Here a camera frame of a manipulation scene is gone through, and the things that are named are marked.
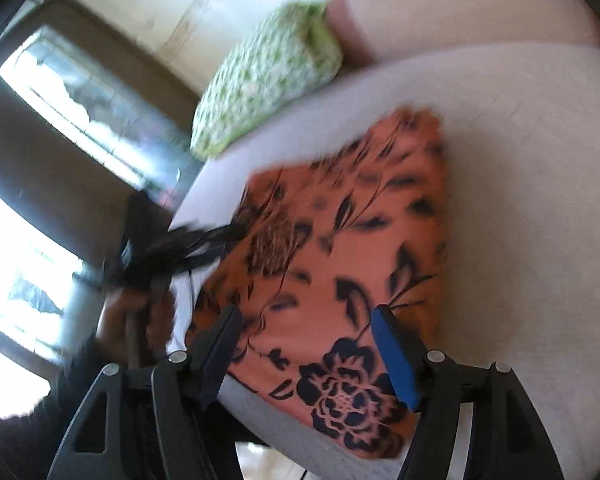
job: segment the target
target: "green patterned pillow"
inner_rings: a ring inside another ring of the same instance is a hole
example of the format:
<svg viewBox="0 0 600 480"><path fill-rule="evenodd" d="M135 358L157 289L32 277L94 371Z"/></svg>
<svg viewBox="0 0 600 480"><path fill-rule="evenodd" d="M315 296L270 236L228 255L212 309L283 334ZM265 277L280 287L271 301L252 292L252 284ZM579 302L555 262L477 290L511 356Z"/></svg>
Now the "green patterned pillow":
<svg viewBox="0 0 600 480"><path fill-rule="evenodd" d="M280 7L239 43L206 88L193 119L191 151L224 151L294 99L330 82L342 52L322 17L326 2Z"/></svg>

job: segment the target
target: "metal screw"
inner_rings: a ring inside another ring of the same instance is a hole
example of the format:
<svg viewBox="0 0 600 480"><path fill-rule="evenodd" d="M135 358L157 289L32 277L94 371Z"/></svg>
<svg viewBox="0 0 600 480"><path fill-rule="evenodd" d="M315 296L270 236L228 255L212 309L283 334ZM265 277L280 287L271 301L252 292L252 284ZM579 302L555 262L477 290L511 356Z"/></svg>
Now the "metal screw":
<svg viewBox="0 0 600 480"><path fill-rule="evenodd" d="M120 365L115 363L109 363L102 369L102 373L108 375L109 377L113 377L120 371Z"/></svg>
<svg viewBox="0 0 600 480"><path fill-rule="evenodd" d="M440 350L430 350L427 359L432 363L441 363L445 360L445 355Z"/></svg>
<svg viewBox="0 0 600 480"><path fill-rule="evenodd" d="M169 362L173 364L183 363L187 360L187 353L184 350L176 350L169 354Z"/></svg>
<svg viewBox="0 0 600 480"><path fill-rule="evenodd" d="M508 374L511 371L511 366L506 363L496 361L496 370L501 374Z"/></svg>

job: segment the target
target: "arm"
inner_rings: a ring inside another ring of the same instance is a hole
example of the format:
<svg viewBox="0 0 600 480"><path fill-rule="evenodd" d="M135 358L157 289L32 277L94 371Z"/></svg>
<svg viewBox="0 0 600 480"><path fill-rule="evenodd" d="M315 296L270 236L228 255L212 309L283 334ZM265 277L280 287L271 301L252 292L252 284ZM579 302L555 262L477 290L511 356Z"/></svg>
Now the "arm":
<svg viewBox="0 0 600 480"><path fill-rule="evenodd" d="M49 394L31 414L0 419L3 469L18 480L46 479L64 433L102 367L109 362L126 363L126 313L142 309L147 299L146 294L131 290L107 298L96 333L85 341ZM173 296L168 294L152 309L149 345L163 348L172 326Z"/></svg>

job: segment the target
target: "hand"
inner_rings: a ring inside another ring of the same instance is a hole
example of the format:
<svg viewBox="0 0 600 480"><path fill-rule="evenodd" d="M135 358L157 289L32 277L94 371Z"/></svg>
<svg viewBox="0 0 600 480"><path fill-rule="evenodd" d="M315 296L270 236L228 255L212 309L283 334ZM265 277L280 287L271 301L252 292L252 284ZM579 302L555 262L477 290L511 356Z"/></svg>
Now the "hand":
<svg viewBox="0 0 600 480"><path fill-rule="evenodd" d="M126 288L108 294L98 329L96 341L112 362L126 365L125 323L129 312L139 312L149 301L149 293ZM146 341L151 350L164 350L173 332L174 297L167 292L159 303L151 307L151 317L146 328Z"/></svg>

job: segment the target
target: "mattress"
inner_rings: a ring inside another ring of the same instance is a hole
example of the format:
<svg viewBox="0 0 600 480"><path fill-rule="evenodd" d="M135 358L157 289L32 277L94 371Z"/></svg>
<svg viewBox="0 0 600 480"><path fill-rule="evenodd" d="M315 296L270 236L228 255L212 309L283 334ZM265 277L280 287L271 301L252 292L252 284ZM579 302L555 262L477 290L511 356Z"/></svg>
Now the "mattress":
<svg viewBox="0 0 600 480"><path fill-rule="evenodd" d="M439 113L448 140L439 349L462 364L511 364L565 478L588 480L600 468L600 50L474 46L340 78L209 161L174 224L228 222L251 173L337 150L405 103ZM192 297L188 278L175 286L172 346L181 348ZM401 458L351 456L231 378L219 399L323 480L393 479L400 470ZM449 478L462 478L469 428L467 406Z"/></svg>

